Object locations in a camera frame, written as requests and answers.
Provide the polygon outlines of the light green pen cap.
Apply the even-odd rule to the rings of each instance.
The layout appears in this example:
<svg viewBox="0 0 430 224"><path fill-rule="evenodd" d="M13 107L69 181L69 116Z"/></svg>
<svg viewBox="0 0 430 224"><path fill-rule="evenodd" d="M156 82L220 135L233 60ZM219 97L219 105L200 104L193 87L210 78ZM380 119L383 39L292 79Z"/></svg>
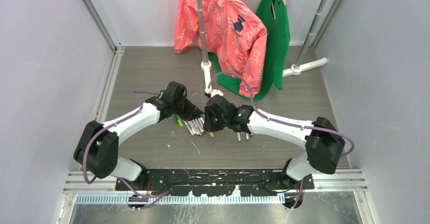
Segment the light green pen cap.
<svg viewBox="0 0 430 224"><path fill-rule="evenodd" d="M177 122L178 122L178 124L179 124L180 127L184 126L181 119L178 119Z"/></svg>

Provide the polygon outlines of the clear pen cap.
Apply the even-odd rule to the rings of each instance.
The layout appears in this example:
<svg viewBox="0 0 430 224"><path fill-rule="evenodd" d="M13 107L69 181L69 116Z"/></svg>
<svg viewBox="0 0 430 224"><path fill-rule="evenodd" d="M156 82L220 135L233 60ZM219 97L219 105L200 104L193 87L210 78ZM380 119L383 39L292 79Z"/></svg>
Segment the clear pen cap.
<svg viewBox="0 0 430 224"><path fill-rule="evenodd" d="M177 134L174 131L171 131L171 135L174 139L178 139Z"/></svg>

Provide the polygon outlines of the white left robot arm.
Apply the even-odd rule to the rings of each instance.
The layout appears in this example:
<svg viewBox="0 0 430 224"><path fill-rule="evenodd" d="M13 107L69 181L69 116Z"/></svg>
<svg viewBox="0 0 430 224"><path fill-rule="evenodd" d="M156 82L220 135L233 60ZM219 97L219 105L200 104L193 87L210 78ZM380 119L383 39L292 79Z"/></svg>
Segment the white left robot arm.
<svg viewBox="0 0 430 224"><path fill-rule="evenodd" d="M148 183L146 169L138 162L119 156L119 147L129 137L173 115L183 120L197 119L204 112L187 98L186 86L170 82L160 93L140 101L139 106L110 121L89 122L82 133L73 159L82 165L85 174L95 178L114 176L127 180L136 190Z"/></svg>

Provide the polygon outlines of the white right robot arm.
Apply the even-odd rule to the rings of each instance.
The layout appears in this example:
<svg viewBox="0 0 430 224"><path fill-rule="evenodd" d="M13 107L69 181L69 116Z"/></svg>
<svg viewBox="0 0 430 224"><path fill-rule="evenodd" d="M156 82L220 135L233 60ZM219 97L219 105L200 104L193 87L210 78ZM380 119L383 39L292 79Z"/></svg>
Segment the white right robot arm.
<svg viewBox="0 0 430 224"><path fill-rule="evenodd" d="M304 149L299 157L290 159L281 174L282 184L294 189L309 174L334 174L345 141L331 122L323 117L301 121L269 114L255 105L230 103L216 95L204 107L203 129L217 132L228 128L236 133L262 134L293 143Z"/></svg>

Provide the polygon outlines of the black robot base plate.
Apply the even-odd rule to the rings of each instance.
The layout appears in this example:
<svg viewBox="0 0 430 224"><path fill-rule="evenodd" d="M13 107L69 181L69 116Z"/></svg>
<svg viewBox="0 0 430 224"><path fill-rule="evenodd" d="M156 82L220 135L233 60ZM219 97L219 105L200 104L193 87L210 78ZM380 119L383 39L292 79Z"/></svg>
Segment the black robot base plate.
<svg viewBox="0 0 430 224"><path fill-rule="evenodd" d="M314 190L313 177L288 183L278 169L149 169L135 182L116 181L130 207L157 204L282 204L299 207L298 194Z"/></svg>

